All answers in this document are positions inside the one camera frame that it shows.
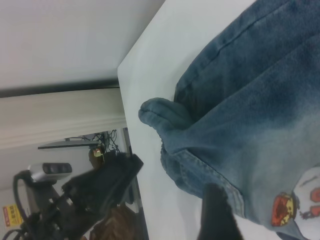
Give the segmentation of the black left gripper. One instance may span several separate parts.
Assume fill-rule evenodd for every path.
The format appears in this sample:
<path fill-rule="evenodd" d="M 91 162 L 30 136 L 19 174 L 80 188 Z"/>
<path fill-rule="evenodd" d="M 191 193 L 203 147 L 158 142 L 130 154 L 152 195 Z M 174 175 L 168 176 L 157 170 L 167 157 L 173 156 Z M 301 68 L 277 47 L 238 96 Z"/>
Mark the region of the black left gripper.
<path fill-rule="evenodd" d="M 68 221 L 94 225 L 121 202 L 143 165 L 136 154 L 119 154 L 98 169 L 72 177 L 62 186 L 64 196 L 72 201 Z"/>

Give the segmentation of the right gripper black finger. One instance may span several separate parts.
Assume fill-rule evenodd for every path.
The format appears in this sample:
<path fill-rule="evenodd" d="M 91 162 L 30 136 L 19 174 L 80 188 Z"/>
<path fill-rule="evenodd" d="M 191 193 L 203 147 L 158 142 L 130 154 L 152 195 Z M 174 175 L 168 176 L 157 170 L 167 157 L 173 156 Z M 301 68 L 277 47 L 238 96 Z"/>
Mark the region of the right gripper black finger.
<path fill-rule="evenodd" d="M 226 191 L 210 183 L 204 189 L 199 240 L 242 240 Z"/>

